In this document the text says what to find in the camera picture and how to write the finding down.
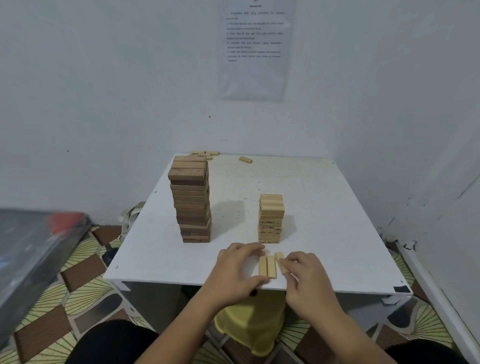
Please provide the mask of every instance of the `paper sign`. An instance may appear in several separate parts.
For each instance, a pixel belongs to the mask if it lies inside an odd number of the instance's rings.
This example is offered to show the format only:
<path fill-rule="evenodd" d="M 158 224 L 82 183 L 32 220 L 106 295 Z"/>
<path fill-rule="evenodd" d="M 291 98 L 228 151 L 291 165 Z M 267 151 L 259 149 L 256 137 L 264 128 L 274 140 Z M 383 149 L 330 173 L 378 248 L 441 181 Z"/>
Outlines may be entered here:
<path fill-rule="evenodd" d="M 221 0 L 222 99 L 283 98 L 294 4 L 294 0 Z"/>

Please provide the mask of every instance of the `baseboard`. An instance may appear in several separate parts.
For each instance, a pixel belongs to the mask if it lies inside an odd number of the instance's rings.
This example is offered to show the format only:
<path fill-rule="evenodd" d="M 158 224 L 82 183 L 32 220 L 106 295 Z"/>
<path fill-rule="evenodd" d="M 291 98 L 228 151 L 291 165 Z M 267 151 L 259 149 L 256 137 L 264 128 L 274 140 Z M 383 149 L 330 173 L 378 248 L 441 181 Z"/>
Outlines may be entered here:
<path fill-rule="evenodd" d="M 399 242 L 396 245 L 465 359 L 470 364 L 480 364 L 480 346 L 432 275 L 417 258 L 417 253 L 412 249 L 405 249 Z"/>

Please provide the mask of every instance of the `light wooden block tower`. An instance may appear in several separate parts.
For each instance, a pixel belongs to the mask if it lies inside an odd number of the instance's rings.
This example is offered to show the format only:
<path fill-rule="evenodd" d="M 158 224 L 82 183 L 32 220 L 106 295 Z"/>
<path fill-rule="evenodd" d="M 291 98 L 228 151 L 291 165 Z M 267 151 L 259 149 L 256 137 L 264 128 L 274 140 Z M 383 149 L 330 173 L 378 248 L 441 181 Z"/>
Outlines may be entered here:
<path fill-rule="evenodd" d="M 258 212 L 258 242 L 278 243 L 282 233 L 282 220 L 285 214 L 283 197 L 280 194 L 261 194 Z"/>
<path fill-rule="evenodd" d="M 209 243 L 212 228 L 206 157 L 175 157 L 168 172 L 184 243 Z"/>

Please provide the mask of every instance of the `white table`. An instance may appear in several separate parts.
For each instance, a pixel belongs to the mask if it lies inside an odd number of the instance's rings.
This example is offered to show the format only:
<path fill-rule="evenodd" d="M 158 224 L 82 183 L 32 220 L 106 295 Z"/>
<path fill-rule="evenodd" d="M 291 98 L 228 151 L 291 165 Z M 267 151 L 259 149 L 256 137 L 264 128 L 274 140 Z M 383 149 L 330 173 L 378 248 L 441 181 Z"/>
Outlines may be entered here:
<path fill-rule="evenodd" d="M 410 295 L 407 283 L 336 163 L 325 158 L 220 155 L 209 161 L 212 240 L 183 243 L 167 178 L 171 163 L 107 269 L 104 278 L 201 285 L 220 249 L 258 240 L 260 194 L 281 194 L 285 204 L 279 244 L 269 254 L 302 250 L 322 261 L 336 292 Z M 258 274 L 258 258 L 244 266 Z M 284 290 L 285 278 L 264 286 Z"/>

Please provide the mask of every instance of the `yellow bucket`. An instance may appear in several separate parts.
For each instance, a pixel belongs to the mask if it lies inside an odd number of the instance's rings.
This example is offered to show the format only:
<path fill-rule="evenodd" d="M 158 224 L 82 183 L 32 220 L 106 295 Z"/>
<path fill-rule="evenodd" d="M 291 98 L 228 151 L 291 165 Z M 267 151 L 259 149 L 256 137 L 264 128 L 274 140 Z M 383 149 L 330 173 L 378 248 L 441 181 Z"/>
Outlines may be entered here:
<path fill-rule="evenodd" d="M 285 291 L 258 290 L 256 296 L 224 308 L 215 316 L 216 329 L 245 345 L 255 356 L 275 346 L 285 317 Z"/>

